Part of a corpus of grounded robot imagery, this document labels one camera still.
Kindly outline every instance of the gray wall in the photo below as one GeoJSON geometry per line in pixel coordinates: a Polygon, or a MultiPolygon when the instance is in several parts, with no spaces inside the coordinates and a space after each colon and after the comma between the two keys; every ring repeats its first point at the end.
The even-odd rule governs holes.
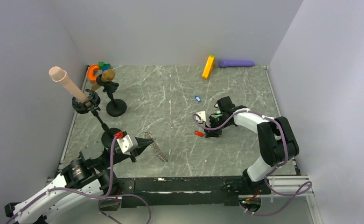
{"type": "Polygon", "coordinates": [[[270,79],[324,222],[364,223],[364,1],[304,0],[270,79]]]}
{"type": "Polygon", "coordinates": [[[3,206],[43,188],[60,160],[73,115],[71,95],[48,75],[85,66],[48,1],[0,1],[0,223],[3,206]]]}
{"type": "Polygon", "coordinates": [[[86,63],[268,65],[302,0],[53,0],[86,63]]]}
{"type": "MultiPolygon", "coordinates": [[[[280,208],[286,198],[270,198],[262,201],[258,213],[270,213],[280,208]]],[[[208,205],[177,205],[151,206],[152,219],[150,224],[312,224],[312,219],[305,197],[297,197],[281,213],[258,217],[245,214],[239,206],[208,205]]],[[[148,218],[146,207],[120,209],[107,212],[123,224],[144,224],[148,218]]],[[[114,224],[115,222],[98,212],[97,201],[90,200],[72,209],[69,214],[63,214],[51,224],[114,224]]]]}

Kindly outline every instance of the purple cylinder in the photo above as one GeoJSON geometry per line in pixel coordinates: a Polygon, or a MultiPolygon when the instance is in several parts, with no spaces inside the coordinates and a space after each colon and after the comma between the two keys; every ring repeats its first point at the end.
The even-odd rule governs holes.
{"type": "Polygon", "coordinates": [[[252,67],[255,65],[253,61],[235,61],[235,60],[224,60],[221,59],[218,61],[219,68],[226,67],[252,67]]]}

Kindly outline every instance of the marble surface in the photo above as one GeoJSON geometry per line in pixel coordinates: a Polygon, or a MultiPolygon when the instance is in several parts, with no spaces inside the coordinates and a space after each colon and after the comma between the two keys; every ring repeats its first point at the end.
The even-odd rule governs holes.
{"type": "MultiPolygon", "coordinates": [[[[115,82],[120,84],[114,93],[127,103],[127,111],[120,117],[111,117],[106,111],[109,98],[102,89],[99,112],[109,127],[126,130],[144,137],[151,132],[168,162],[162,162],[148,147],[136,163],[125,160],[114,166],[118,177],[163,176],[220,176],[241,175],[259,156],[258,137],[243,127],[223,129],[220,138],[200,138],[192,114],[206,111],[211,114],[214,104],[230,96],[235,105],[245,105],[262,114],[277,117],[277,108],[262,66],[251,68],[214,67],[209,80],[203,80],[203,66],[118,66],[115,82]],[[194,96],[202,98],[198,103],[194,96]]],[[[81,150],[98,155],[102,148],[103,131],[91,114],[78,114],[65,154],[66,164],[81,150]]],[[[292,163],[276,172],[295,175],[292,163]]]]}

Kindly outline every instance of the robotic arm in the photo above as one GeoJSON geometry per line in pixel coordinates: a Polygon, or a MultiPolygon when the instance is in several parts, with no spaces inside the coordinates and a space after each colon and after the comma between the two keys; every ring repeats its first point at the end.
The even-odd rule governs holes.
{"type": "Polygon", "coordinates": [[[299,146],[285,117],[262,116],[245,106],[235,106],[230,97],[221,98],[215,107],[220,113],[209,116],[209,124],[204,111],[193,115],[196,124],[204,128],[206,138],[220,137],[222,129],[230,125],[243,126],[258,134],[260,156],[252,166],[243,171],[245,186],[255,188],[277,165],[282,162],[286,163],[299,154],[299,146]]]}
{"type": "Polygon", "coordinates": [[[82,152],[79,157],[62,169],[61,173],[45,188],[34,196],[21,203],[9,203],[5,206],[6,216],[14,217],[14,224],[46,224],[69,209],[89,200],[89,197],[66,191],[65,188],[74,189],[79,193],[90,195],[100,199],[106,195],[111,184],[110,194],[115,195],[120,190],[120,185],[113,172],[108,168],[112,165],[110,157],[113,155],[113,164],[127,158],[136,162],[136,156],[140,155],[147,146],[153,143],[153,139],[141,139],[126,132],[119,132],[117,144],[113,152],[104,148],[102,154],[95,159],[86,159],[82,152]],[[31,204],[24,211],[22,208],[31,204]]]}

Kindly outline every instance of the orange ring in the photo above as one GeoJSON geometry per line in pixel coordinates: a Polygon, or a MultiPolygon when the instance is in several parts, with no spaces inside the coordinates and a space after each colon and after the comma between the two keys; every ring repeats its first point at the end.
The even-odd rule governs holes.
{"type": "Polygon", "coordinates": [[[94,73],[99,70],[99,66],[98,64],[94,64],[92,66],[89,67],[89,69],[87,70],[87,79],[95,82],[97,76],[94,75],[94,73]]]}

